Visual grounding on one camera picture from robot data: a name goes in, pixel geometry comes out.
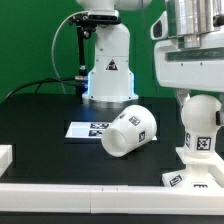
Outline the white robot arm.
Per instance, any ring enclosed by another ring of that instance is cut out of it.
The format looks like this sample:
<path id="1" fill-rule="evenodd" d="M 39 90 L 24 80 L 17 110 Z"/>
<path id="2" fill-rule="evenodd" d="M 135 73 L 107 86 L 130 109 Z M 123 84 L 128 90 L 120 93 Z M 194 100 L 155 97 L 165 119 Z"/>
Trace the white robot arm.
<path id="1" fill-rule="evenodd" d="M 128 28 L 119 12 L 144 9 L 152 0 L 76 0 L 83 33 L 96 34 L 87 102 L 123 103 L 138 98 L 129 69 Z M 177 90 L 184 104 L 191 90 L 224 93 L 224 0 L 165 0 L 152 25 L 156 79 Z"/>

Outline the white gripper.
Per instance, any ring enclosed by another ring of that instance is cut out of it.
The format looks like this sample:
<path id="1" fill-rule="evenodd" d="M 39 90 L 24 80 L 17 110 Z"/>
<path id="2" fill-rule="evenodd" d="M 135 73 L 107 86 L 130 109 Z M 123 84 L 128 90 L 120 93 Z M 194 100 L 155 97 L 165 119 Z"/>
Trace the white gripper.
<path id="1" fill-rule="evenodd" d="M 155 69 L 163 87 L 175 90 L 180 107 L 190 99 L 190 90 L 224 92 L 224 31 L 201 36 L 198 49 L 178 48 L 176 38 L 155 45 Z M 224 126 L 224 93 L 216 100 L 216 125 Z"/>

